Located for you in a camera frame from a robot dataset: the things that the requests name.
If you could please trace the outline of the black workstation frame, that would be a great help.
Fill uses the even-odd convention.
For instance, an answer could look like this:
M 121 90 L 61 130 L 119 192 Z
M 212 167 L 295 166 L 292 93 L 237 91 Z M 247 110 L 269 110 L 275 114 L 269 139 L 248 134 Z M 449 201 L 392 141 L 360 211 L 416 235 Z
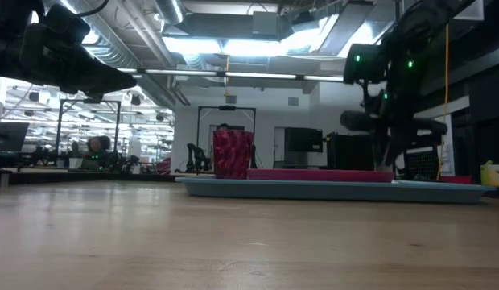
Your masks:
M 104 151 L 103 153 L 91 156 L 91 160 L 95 160 L 100 170 L 106 170 L 110 166 L 114 166 L 120 160 L 120 156 L 118 154 L 118 135 L 119 135 L 119 126 L 121 121 L 121 108 L 122 103 L 120 101 L 108 101 L 108 100 L 95 100 L 91 98 L 87 98 L 84 100 L 71 100 L 71 99 L 61 99 L 60 100 L 60 108 L 59 108 L 59 117 L 57 121 L 57 131 L 56 131 L 56 154 L 59 154 L 60 149 L 60 136 L 61 136 L 61 127 L 63 124 L 63 116 L 67 112 L 68 109 L 71 109 L 76 103 L 84 103 L 84 104 L 115 104 L 118 108 L 113 112 L 116 114 L 116 123 L 115 123 L 115 135 L 113 141 L 113 151 L 107 153 Z
M 242 110 L 245 112 L 247 115 L 246 111 L 250 110 L 253 112 L 253 117 L 249 117 L 250 120 L 253 121 L 253 133 L 254 136 L 256 135 L 256 117 L 257 117 L 257 109 L 252 108 L 252 107 L 236 107 L 236 106 L 231 106 L 231 105 L 222 105 L 222 106 L 198 106 L 197 108 L 197 120 L 196 120 L 196 146 L 199 146 L 199 141 L 200 141 L 200 121 L 202 120 L 203 117 L 206 117 L 208 113 L 202 115 L 201 111 L 203 109 L 209 109 L 209 112 L 211 110 L 219 110 L 219 111 L 235 111 L 235 110 Z M 255 147 L 255 141 L 253 141 L 252 144 L 252 149 L 251 149 L 251 159 L 250 159 L 250 168 L 258 168 L 257 162 L 256 162 L 256 147 Z

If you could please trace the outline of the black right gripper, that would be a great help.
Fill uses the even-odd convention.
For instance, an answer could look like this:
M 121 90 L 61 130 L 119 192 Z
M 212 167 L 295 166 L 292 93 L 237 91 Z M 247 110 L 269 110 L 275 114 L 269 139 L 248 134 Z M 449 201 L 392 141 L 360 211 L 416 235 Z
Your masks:
M 406 135 L 416 135 L 418 130 L 444 135 L 447 125 L 429 118 L 415 118 L 413 102 L 409 98 L 381 91 L 376 96 L 365 93 L 361 106 L 364 111 L 346 110 L 340 116 L 340 124 L 350 131 L 365 131 L 372 135 L 373 158 L 376 171 L 390 171 L 400 154 L 411 145 Z M 389 131 L 401 131 L 389 135 Z

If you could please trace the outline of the long ceiling light strip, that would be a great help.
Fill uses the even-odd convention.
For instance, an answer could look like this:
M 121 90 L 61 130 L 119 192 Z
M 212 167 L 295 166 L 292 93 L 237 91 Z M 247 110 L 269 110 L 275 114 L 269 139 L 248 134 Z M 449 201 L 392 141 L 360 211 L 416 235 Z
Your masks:
M 149 68 L 120 68 L 119 71 L 134 75 L 167 75 L 184 77 L 221 77 L 221 78 L 256 78 L 286 81 L 315 81 L 342 83 L 343 77 L 303 75 L 268 72 L 234 72 L 234 71 L 204 71 L 204 70 L 180 70 L 180 69 L 149 69 Z

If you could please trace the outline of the yellow-green container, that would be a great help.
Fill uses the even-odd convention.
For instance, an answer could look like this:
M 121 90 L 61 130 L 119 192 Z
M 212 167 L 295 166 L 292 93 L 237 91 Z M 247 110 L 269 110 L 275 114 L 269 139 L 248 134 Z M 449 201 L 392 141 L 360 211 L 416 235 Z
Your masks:
M 499 187 L 499 164 L 488 160 L 480 166 L 480 181 L 484 186 Z

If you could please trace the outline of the dark computer monitor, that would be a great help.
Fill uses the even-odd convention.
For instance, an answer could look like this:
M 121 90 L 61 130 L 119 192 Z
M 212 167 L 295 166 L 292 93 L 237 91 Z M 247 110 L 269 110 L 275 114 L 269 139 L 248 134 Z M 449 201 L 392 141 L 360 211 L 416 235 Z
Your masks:
M 0 122 L 0 151 L 20 152 L 28 127 L 28 122 Z

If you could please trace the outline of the black wall-side monitor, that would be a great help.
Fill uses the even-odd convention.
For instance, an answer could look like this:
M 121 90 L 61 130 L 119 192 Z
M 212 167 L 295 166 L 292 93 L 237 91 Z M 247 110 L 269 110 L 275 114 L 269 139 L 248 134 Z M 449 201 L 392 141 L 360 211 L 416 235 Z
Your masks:
M 323 131 L 311 128 L 287 127 L 284 129 L 285 151 L 323 151 Z

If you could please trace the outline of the black perforated panel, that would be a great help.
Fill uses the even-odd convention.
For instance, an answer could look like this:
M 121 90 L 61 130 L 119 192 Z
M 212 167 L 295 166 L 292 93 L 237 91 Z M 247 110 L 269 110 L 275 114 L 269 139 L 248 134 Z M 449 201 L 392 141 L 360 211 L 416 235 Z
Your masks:
M 437 147 L 418 148 L 404 155 L 404 177 L 408 180 L 436 180 L 439 172 Z

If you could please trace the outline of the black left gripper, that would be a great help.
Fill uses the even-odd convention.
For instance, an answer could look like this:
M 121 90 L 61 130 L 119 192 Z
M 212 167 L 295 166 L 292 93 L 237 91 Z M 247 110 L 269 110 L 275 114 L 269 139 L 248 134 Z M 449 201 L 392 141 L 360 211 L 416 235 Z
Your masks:
M 90 61 L 80 46 L 89 32 L 86 24 L 26 26 L 19 32 L 16 78 L 81 91 L 97 100 L 105 94 L 135 87 L 137 81 L 129 73 Z

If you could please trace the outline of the black cabinet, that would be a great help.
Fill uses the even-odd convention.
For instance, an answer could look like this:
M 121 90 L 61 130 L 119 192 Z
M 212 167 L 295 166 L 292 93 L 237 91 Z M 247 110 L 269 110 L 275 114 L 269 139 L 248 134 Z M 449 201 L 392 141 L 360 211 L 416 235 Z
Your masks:
M 375 170 L 373 147 L 368 135 L 339 135 L 332 132 L 325 137 L 325 143 L 329 169 Z

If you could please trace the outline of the black background robot arms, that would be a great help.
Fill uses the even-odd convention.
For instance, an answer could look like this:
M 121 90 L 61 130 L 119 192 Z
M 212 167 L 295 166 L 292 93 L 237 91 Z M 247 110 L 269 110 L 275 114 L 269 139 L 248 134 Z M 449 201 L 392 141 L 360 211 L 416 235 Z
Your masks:
M 193 143 L 188 143 L 187 149 L 186 172 L 208 172 L 211 169 L 211 159 L 205 155 L 203 149 Z

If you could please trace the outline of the red translucent cup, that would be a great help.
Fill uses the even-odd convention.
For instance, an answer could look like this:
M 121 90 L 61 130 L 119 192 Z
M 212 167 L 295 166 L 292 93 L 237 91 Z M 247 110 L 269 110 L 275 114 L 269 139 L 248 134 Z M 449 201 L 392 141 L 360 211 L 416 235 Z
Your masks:
M 212 133 L 213 167 L 217 179 L 244 180 L 250 168 L 254 133 L 217 130 Z

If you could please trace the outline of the pink round plate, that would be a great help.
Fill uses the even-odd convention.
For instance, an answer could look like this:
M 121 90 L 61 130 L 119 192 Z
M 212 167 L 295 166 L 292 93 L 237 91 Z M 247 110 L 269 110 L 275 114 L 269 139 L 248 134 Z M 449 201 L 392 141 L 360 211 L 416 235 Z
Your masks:
M 376 182 L 390 183 L 392 172 L 327 170 L 327 169 L 249 169 L 250 180 L 297 180 L 331 182 Z

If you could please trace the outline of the black table frame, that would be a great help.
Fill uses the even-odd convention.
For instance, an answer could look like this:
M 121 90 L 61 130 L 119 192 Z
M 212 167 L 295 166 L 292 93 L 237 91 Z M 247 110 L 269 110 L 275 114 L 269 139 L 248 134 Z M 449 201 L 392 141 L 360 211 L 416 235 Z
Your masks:
M 134 175 L 99 172 L 19 172 L 12 173 L 9 185 L 50 184 L 81 181 L 136 181 L 136 182 L 174 182 L 175 176 L 169 175 Z

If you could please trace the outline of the blue plastic tray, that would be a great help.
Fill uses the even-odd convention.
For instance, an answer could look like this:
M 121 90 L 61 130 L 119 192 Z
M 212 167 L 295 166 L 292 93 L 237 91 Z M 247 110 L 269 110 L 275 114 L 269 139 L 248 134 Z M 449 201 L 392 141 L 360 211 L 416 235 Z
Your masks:
M 196 197 L 293 199 L 324 201 L 397 201 L 444 204 L 477 204 L 494 187 L 422 181 L 390 183 L 229 180 L 212 176 L 177 179 Z

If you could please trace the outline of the person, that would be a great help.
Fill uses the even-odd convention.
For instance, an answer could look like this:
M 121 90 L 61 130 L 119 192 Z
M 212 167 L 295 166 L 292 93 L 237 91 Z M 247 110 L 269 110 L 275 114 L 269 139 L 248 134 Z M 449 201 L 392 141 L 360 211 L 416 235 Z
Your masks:
M 81 167 L 87 170 L 101 170 L 108 163 L 110 137 L 106 135 L 92 137 L 87 142 L 88 151 L 82 161 Z

